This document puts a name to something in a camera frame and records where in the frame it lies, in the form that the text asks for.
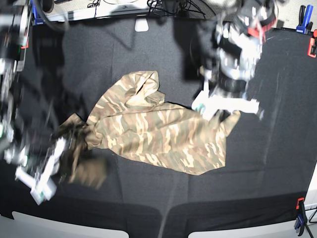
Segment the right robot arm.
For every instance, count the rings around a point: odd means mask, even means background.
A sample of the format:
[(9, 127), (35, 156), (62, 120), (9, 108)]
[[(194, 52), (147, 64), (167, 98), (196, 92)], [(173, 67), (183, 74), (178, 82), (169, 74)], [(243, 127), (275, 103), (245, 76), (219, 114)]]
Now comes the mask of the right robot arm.
[(52, 177), (60, 169), (61, 157), (70, 144), (66, 136), (54, 136), (47, 144), (39, 134), (32, 134), (18, 111), (23, 97), (19, 73), (25, 65), (29, 29), (37, 20), (55, 31), (65, 31), (51, 22), (41, 0), (14, 0), (0, 6), (0, 156), (16, 166), (15, 179), (30, 188), (40, 205), (56, 193)]

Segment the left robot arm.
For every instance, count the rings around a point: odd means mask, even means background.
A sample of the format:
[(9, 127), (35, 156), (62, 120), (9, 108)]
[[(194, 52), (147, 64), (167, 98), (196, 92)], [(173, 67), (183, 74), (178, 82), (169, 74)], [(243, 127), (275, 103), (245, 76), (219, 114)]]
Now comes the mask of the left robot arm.
[(226, 10), (211, 23), (198, 28), (203, 88), (191, 108), (206, 120), (217, 112), (240, 111), (255, 114), (264, 110), (257, 99), (247, 98), (249, 82), (263, 53), (265, 34), (278, 20), (274, 0), (245, 0), (240, 7)]

